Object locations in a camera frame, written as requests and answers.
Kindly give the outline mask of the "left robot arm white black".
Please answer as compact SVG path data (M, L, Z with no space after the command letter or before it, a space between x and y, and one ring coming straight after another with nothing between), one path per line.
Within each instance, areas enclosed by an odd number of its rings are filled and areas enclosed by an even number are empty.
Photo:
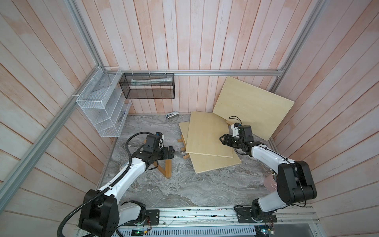
M146 220L146 206L139 201L121 202L121 198L151 165L159 160L171 160L175 150L164 145L164 135L144 132L145 144L134 153L127 152L127 165L99 190L90 190L80 209L79 228L98 237L110 237L118 227L127 223L143 224Z

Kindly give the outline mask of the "pink cup of pencils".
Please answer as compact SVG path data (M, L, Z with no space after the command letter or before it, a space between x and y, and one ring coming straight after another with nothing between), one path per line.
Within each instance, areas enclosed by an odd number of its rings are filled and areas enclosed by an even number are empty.
M271 193L277 190L277 182L274 174L270 174L264 179L264 186Z

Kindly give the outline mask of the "plywood board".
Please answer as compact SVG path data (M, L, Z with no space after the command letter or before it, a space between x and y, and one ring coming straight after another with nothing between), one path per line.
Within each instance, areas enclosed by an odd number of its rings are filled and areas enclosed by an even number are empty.
M187 142L187 135L189 129L189 121L180 122L179 127L181 130L181 135L183 135L185 143ZM218 157L218 156L209 156L209 155L199 155L199 154L189 154L189 158L192 162L194 171L196 174L204 173L211 170L216 170L220 168L225 168L229 166L235 166L241 164L241 160L238 157L235 151L232 151L233 157Z
M255 87L238 79L227 77L213 113L230 120L237 116L252 133L269 140L295 102Z
M232 148L220 141L220 137L228 133L228 124L224 118L214 113L192 111L186 151L190 154L232 158Z

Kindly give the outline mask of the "white mesh tiered shelf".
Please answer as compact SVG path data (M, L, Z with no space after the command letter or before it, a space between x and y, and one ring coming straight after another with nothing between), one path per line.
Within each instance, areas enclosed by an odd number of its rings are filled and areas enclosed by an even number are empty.
M120 137L131 102L123 94L119 67L96 67L87 76L77 104L101 137Z

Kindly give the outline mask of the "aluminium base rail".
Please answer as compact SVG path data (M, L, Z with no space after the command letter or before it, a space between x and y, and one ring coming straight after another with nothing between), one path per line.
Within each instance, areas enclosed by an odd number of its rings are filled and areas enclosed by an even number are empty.
M147 209L142 225L128 222L114 237L324 237L313 207L290 206L257 223L250 207L172 207Z

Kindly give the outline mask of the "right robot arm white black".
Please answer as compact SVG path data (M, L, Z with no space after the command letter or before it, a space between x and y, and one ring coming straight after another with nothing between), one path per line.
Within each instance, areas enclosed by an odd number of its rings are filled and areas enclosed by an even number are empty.
M248 125L235 123L232 135L220 137L223 145L241 150L268 166L276 174L276 191L252 202L251 218L263 222L274 217L274 212L297 202L306 203L317 197L316 186L309 165L304 161L294 161L269 149L260 141L255 141Z

